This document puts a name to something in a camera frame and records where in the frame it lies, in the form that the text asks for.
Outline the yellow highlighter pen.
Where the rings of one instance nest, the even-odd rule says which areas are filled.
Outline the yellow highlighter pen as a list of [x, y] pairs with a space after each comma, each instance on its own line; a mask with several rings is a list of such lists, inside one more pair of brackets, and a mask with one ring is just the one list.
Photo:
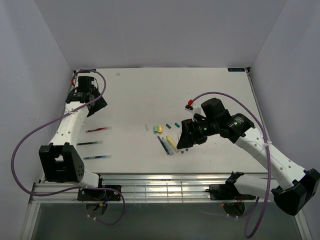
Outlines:
[[175, 141], [170, 137], [170, 136], [166, 136], [166, 140], [168, 141], [168, 143], [170, 144], [170, 146], [172, 147], [172, 149], [178, 153], [179, 150], [177, 149], [177, 144], [175, 143]]

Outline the dark purple pen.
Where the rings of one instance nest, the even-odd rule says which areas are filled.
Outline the dark purple pen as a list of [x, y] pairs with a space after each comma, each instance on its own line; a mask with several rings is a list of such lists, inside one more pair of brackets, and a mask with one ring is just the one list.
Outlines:
[[157, 135], [157, 139], [159, 140], [161, 146], [163, 147], [163, 149], [165, 150], [166, 154], [169, 155], [169, 150], [167, 149], [167, 147], [165, 146], [164, 142], [162, 141], [162, 139], [160, 138], [159, 135]]

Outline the yellow highlighter cap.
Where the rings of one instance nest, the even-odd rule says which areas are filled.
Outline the yellow highlighter cap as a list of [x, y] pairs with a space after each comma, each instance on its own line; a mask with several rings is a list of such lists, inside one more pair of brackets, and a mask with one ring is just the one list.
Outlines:
[[158, 132], [159, 134], [161, 134], [161, 133], [163, 132], [163, 126], [162, 126], [162, 125], [158, 125], [158, 126], [157, 126], [157, 132]]

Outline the mint green highlighter cap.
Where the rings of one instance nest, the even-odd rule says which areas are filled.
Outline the mint green highlighter cap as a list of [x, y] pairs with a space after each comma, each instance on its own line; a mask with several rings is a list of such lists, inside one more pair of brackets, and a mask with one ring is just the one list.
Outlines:
[[159, 130], [159, 126], [158, 126], [158, 125], [154, 125], [154, 126], [153, 126], [153, 133], [154, 133], [154, 134], [157, 134], [157, 133], [158, 133], [158, 130]]

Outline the clear purple pen cap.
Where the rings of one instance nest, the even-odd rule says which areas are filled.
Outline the clear purple pen cap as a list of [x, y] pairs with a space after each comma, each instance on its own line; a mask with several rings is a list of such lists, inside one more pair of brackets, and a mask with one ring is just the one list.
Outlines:
[[148, 124], [145, 124], [144, 127], [145, 127], [145, 130], [148, 132], [148, 131], [149, 131], [149, 126], [148, 126]]

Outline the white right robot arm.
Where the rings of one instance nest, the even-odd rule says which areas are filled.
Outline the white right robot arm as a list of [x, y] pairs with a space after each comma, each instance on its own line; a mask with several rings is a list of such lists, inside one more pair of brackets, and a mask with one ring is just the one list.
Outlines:
[[265, 142], [262, 132], [245, 115], [230, 115], [222, 101], [215, 97], [200, 107], [194, 106], [190, 100], [185, 109], [192, 113], [192, 118], [181, 122], [178, 149], [203, 144], [209, 136], [219, 135], [246, 151], [271, 172], [271, 180], [232, 172], [224, 184], [209, 186], [207, 191], [212, 200], [234, 200], [241, 196], [263, 198], [268, 190], [268, 200], [275, 202], [286, 214], [295, 216], [315, 195], [320, 173], [314, 168], [304, 169], [271, 142]]

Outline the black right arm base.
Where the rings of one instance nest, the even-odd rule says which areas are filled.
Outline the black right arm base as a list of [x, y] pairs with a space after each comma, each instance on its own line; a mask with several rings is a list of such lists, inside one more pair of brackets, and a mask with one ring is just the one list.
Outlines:
[[205, 192], [211, 200], [235, 200], [241, 195], [232, 184], [210, 184]]

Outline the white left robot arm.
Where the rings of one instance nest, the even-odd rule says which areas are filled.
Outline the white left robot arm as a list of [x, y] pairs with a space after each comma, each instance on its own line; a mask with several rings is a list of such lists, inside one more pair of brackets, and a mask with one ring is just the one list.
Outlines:
[[85, 169], [77, 152], [77, 140], [85, 118], [107, 106], [92, 76], [79, 76], [75, 88], [65, 101], [64, 114], [56, 134], [48, 145], [39, 149], [39, 157], [48, 182], [69, 183], [89, 187], [88, 193], [100, 200], [106, 195], [106, 187], [99, 183], [99, 175]]

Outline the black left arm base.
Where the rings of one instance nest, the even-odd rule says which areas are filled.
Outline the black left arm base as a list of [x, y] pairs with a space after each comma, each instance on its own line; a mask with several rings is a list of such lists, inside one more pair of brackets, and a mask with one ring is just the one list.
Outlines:
[[78, 191], [77, 200], [83, 202], [120, 201], [121, 197], [114, 191], [83, 189]]

